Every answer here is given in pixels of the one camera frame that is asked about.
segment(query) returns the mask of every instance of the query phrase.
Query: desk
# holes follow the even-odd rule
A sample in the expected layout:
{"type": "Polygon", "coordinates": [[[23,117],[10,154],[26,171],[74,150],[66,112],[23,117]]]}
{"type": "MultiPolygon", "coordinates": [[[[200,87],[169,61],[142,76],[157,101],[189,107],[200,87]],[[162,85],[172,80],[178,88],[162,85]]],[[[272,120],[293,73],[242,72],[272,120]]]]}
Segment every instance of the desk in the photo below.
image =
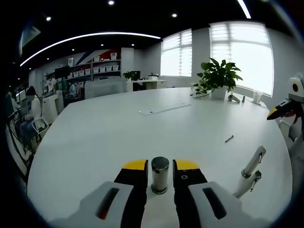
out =
{"type": "Polygon", "coordinates": [[[127,82],[127,92],[133,91],[133,83],[146,84],[146,89],[166,88],[166,80],[138,80],[127,82]]]}
{"type": "Polygon", "coordinates": [[[249,101],[193,99],[190,88],[166,88],[96,97],[69,105],[43,138],[31,166],[28,196],[46,221],[67,218],[128,161],[149,160],[149,187],[142,227],[178,227],[172,159],[195,161],[208,181],[233,192],[258,146],[267,150],[262,179],[242,198],[254,218],[275,220],[292,193],[289,154],[268,110],[249,101]],[[190,106],[144,116],[141,110],[177,103],[190,106]],[[224,141],[234,135],[228,143],[224,141]],[[170,161],[168,191],[152,193],[151,160],[170,161]]]}

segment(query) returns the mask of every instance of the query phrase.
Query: white flower pot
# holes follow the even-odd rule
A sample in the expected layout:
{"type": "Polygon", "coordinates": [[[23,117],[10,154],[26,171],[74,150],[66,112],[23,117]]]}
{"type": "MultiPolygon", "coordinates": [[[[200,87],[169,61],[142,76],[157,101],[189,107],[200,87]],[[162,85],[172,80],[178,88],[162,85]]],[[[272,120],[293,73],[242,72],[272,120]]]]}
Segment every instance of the white flower pot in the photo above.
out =
{"type": "Polygon", "coordinates": [[[224,100],[227,89],[228,89],[228,86],[223,86],[222,88],[219,87],[219,88],[215,89],[211,94],[211,98],[215,99],[215,100],[224,100]]]}

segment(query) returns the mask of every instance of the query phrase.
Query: window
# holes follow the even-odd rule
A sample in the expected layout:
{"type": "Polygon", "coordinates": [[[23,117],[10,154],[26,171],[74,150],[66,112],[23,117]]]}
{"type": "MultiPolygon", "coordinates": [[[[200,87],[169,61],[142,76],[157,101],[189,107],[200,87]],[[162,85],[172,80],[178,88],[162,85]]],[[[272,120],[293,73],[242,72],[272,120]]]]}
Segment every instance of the window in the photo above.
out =
{"type": "Polygon", "coordinates": [[[191,29],[164,38],[161,48],[161,76],[191,77],[191,29]]]}
{"type": "Polygon", "coordinates": [[[237,86],[272,96],[274,63],[268,31],[263,24],[248,21],[210,25],[211,56],[236,63],[243,78],[237,86]]]}

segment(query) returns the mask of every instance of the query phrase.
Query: computer monitor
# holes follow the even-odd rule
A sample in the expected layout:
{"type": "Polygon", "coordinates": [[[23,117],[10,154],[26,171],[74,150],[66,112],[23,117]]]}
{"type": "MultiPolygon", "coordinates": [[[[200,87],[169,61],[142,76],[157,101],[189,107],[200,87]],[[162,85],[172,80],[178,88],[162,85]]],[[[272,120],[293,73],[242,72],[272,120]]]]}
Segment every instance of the computer monitor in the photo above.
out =
{"type": "Polygon", "coordinates": [[[64,66],[61,68],[55,69],[55,79],[66,77],[70,75],[70,67],[64,66]]]}
{"type": "Polygon", "coordinates": [[[141,78],[141,72],[140,71],[131,71],[134,73],[133,81],[137,81],[141,78]]]}

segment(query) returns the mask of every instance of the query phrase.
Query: green leaves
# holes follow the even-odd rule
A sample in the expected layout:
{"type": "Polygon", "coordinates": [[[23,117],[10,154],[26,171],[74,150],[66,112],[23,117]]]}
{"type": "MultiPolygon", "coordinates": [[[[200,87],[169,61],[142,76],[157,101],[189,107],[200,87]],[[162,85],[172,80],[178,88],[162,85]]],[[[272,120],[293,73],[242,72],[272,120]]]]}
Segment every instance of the green leaves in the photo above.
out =
{"type": "Polygon", "coordinates": [[[231,70],[233,67],[235,67],[236,64],[235,63],[227,63],[226,64],[226,70],[231,70]]]}
{"type": "Polygon", "coordinates": [[[207,69],[208,69],[207,63],[201,63],[200,67],[201,67],[203,70],[207,70],[207,69]]]}
{"type": "Polygon", "coordinates": [[[203,72],[197,73],[200,77],[199,83],[194,84],[196,87],[196,94],[207,94],[213,92],[216,88],[228,86],[228,90],[231,91],[236,87],[236,80],[242,80],[240,76],[236,74],[236,71],[241,71],[236,67],[235,63],[227,63],[225,59],[219,62],[213,58],[210,58],[212,62],[201,63],[203,72]]]}
{"type": "Polygon", "coordinates": [[[233,78],[236,78],[237,80],[242,80],[243,81],[243,79],[240,77],[240,76],[238,76],[238,75],[233,75],[233,78]]]}
{"type": "Polygon", "coordinates": [[[203,73],[198,73],[197,76],[204,77],[204,74],[203,73]]]}
{"type": "Polygon", "coordinates": [[[220,66],[223,67],[224,65],[226,65],[226,60],[222,60],[222,64],[220,66]]]}
{"type": "Polygon", "coordinates": [[[213,59],[213,58],[209,58],[209,59],[211,59],[211,61],[212,61],[217,67],[219,67],[219,62],[218,62],[218,61],[216,61],[216,60],[213,59]]]}
{"type": "Polygon", "coordinates": [[[233,70],[238,70],[238,71],[241,71],[240,69],[238,69],[237,67],[234,67],[232,68],[233,70]]]}

